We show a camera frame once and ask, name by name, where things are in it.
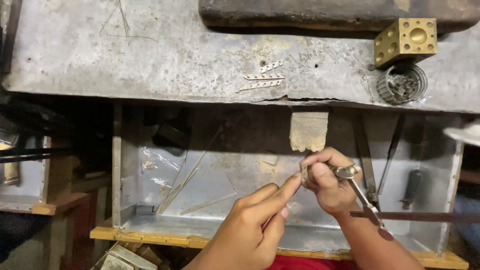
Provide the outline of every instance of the silver strip with holes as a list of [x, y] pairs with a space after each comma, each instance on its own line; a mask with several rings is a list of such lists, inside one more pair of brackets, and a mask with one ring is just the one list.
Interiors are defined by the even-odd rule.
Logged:
[[243, 76], [247, 80], [275, 80], [285, 79], [282, 74], [249, 74]]
[[267, 71], [270, 71], [274, 68], [277, 68], [279, 66], [283, 66], [283, 59], [279, 60], [279, 61], [275, 61], [275, 62], [271, 63], [270, 65], [267, 65], [265, 67], [260, 68], [260, 70], [258, 71], [258, 74], [263, 74], [263, 73], [265, 73]]
[[257, 84], [254, 84], [254, 85], [247, 85], [247, 86], [244, 86], [244, 87], [240, 88], [240, 90], [237, 91], [237, 93], [239, 93], [240, 91], [244, 91], [244, 90], [265, 88], [265, 87], [271, 87], [271, 86], [279, 86], [279, 85], [281, 85], [282, 81], [283, 81], [283, 79], [276, 80], [276, 81], [270, 81], [270, 82], [264, 82], [264, 83], [257, 83]]

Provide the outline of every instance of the hand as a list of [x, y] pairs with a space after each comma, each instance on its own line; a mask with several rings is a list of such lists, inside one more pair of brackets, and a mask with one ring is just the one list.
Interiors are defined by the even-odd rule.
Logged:
[[[185, 270], [263, 270], [275, 259], [288, 200], [300, 187], [300, 172], [279, 188], [270, 183], [235, 201], [213, 239]], [[261, 225], [272, 217], [264, 232]]]
[[[347, 167], [354, 162], [331, 147], [325, 147], [320, 152], [314, 152], [300, 161], [300, 165], [308, 166], [309, 178], [303, 184], [317, 196], [320, 207], [332, 216], [359, 210], [357, 195], [347, 181], [338, 181], [337, 177], [325, 164]], [[355, 181], [360, 182], [361, 174], [355, 175]]]

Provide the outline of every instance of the brass dapping block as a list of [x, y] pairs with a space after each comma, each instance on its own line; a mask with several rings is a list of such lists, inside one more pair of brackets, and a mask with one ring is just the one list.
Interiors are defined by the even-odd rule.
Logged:
[[387, 69], [398, 60], [418, 63], [437, 53], [437, 21], [397, 19], [375, 38], [373, 44], [377, 69]]

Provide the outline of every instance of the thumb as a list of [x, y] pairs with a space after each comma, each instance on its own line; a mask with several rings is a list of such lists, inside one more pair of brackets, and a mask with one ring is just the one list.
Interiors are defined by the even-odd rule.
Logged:
[[275, 257], [278, 243], [285, 230], [285, 219], [288, 217], [288, 208], [284, 207], [279, 213], [272, 217], [267, 228], [264, 231], [264, 239], [258, 246], [258, 250], [264, 256], [272, 255]]
[[338, 188], [338, 179], [325, 163], [317, 162], [313, 164], [312, 175], [313, 177], [311, 181], [315, 181], [320, 187], [320, 189]]

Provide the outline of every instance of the red cloth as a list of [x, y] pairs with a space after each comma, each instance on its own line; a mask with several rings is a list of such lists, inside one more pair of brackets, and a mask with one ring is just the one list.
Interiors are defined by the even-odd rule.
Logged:
[[353, 261], [276, 256], [268, 270], [356, 270]]

